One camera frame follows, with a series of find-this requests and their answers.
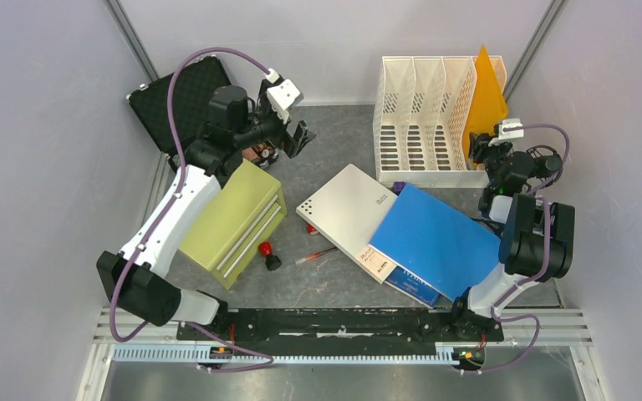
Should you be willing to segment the orange plastic folder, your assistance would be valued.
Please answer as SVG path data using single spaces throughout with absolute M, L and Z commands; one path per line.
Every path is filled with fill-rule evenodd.
M 465 129 L 462 136 L 462 150 L 469 163 L 470 134 L 492 133 L 495 124 L 509 113 L 503 89 L 507 82 L 507 71 L 502 57 L 491 56 L 483 44 L 474 58 L 476 85 L 471 100 Z

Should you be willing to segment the white paper box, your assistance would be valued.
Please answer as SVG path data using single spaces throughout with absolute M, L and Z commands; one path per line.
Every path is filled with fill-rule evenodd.
M 347 257 L 382 283 L 396 264 L 369 242 L 397 195 L 353 164 L 297 206 L 296 212 Z

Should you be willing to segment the blue plastic folder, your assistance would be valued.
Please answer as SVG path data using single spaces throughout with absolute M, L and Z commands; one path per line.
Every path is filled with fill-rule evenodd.
M 453 301 L 494 269 L 500 239 L 470 217 L 408 184 L 369 244 Z

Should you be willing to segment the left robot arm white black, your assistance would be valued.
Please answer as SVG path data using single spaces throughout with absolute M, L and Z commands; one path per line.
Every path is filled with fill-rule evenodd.
M 304 122 L 288 133 L 289 110 L 302 100 L 290 79 L 263 84 L 254 105 L 238 86 L 214 92 L 207 121 L 186 148 L 175 181 L 152 216 L 119 251 L 104 251 L 96 262 L 111 312 L 122 308 L 156 326 L 195 322 L 213 341 L 227 334 L 229 318 L 219 312 L 218 299 L 182 290 L 166 274 L 196 218 L 244 161 L 243 150 L 269 142 L 293 158 L 313 139 Z

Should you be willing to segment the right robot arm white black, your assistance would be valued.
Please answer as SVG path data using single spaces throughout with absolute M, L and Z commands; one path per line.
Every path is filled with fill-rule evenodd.
M 489 182 L 479 211 L 499 231 L 498 263 L 479 284 L 452 304 L 451 334 L 470 341 L 500 327 L 502 309 L 525 290 L 564 277 L 572 264 L 575 209 L 531 194 L 531 179 L 551 185 L 561 175 L 562 156 L 537 145 L 515 151 L 497 135 L 472 134 L 470 159 Z

